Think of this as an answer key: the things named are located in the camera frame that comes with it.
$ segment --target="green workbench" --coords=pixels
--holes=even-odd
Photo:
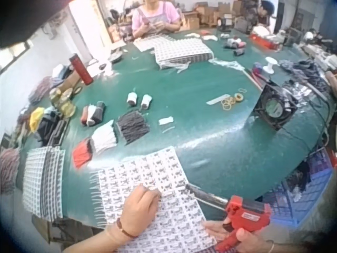
[[[174,34],[173,37],[183,38],[184,34]],[[248,69],[254,62],[266,65],[266,56],[292,61],[304,58],[294,49],[284,48],[280,52],[264,50],[252,45],[247,36],[239,35],[247,41],[245,55],[240,57],[233,56],[232,50],[224,50],[223,41],[204,43],[212,49],[216,58],[236,60]],[[280,183],[307,156],[308,148],[300,140],[284,130],[276,132],[261,119],[251,120],[260,90],[242,72],[202,62],[192,64],[177,74],[175,69],[159,70],[154,55],[149,51],[140,53],[133,44],[124,49],[128,53],[124,53],[123,60],[113,66],[115,75],[97,78],[73,100],[77,110],[62,144],[62,149],[66,150],[62,178],[64,216],[86,225],[96,225],[90,189],[93,185],[89,183],[89,178],[97,169],[83,166],[77,170],[71,158],[72,149],[100,126],[83,127],[80,124],[82,108],[103,100],[107,106],[104,123],[111,119],[116,121],[130,110],[126,98],[132,91],[138,94],[138,105],[144,94],[153,98],[149,110],[143,111],[150,132],[125,145],[125,140],[115,128],[118,145],[94,155],[93,162],[96,164],[99,161],[106,164],[107,160],[114,164],[173,146],[190,183],[218,196],[236,194],[255,199]],[[283,84],[289,79],[279,67],[274,69],[274,81]],[[224,111],[221,103],[206,104],[223,94],[234,95],[239,88],[247,90],[244,101],[234,105],[230,111]],[[48,106],[48,102],[45,100],[41,105]],[[318,110],[327,117],[324,104]],[[158,124],[159,119],[169,116],[174,118],[173,123]],[[296,112],[285,128],[313,148],[323,126],[319,115],[306,106]],[[36,146],[35,140],[30,138],[25,150]],[[205,205],[202,209],[209,219],[221,219],[223,216]]]

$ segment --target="roll of tape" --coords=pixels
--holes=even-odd
[[[241,93],[236,93],[234,96],[237,102],[241,102],[243,100],[243,95]]]

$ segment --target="white spool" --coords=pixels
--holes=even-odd
[[[273,66],[277,65],[277,60],[275,60],[274,58],[271,58],[271,57],[266,57],[265,60],[268,62],[268,65],[264,66],[263,70],[270,75],[274,74],[275,71],[273,70]]]
[[[152,97],[150,95],[147,95],[147,94],[144,95],[142,103],[141,103],[142,108],[147,110],[148,106],[150,105],[151,100],[152,100]]]
[[[137,104],[137,94],[135,92],[130,92],[126,101],[129,105],[135,106]]]

